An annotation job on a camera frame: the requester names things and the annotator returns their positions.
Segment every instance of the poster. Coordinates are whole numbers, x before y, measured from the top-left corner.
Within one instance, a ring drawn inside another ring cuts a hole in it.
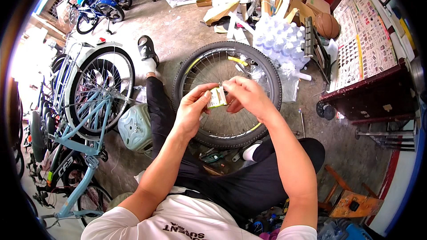
[[[335,90],[397,65],[390,35],[371,0],[342,0],[334,17],[341,26]]]

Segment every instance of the knee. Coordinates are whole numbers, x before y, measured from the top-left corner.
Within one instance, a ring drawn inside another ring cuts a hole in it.
[[[313,163],[316,173],[320,171],[324,163],[325,151],[322,143],[314,138],[303,138],[300,141],[307,155]]]

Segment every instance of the basketball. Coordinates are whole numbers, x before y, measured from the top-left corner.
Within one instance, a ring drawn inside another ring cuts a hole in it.
[[[339,24],[331,14],[319,13],[315,24],[317,32],[325,38],[335,38],[339,34]]]

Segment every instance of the foot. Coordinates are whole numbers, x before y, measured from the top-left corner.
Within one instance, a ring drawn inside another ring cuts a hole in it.
[[[159,65],[159,59],[154,51],[153,41],[149,36],[143,35],[138,39],[138,50],[144,64],[144,74],[146,77],[154,76]]]
[[[138,39],[138,51],[141,60],[152,58],[156,63],[156,67],[159,65],[159,58],[154,51],[153,40],[149,36],[143,35]]]
[[[262,141],[258,140],[252,146],[250,146],[250,147],[246,148],[245,150],[241,151],[240,158],[242,158],[243,160],[253,161],[254,162],[254,159],[253,159],[252,156],[253,156],[253,154],[255,152],[255,149],[257,147],[259,147],[261,144],[262,144]]]

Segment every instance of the bicycle seat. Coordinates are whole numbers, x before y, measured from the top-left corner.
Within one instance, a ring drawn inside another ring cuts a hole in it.
[[[88,4],[88,1],[89,1],[89,0],[83,0],[83,1],[82,1],[82,3],[81,3],[81,6],[82,6],[82,7],[84,7],[86,4],[87,4],[87,5],[89,5],[89,4]]]

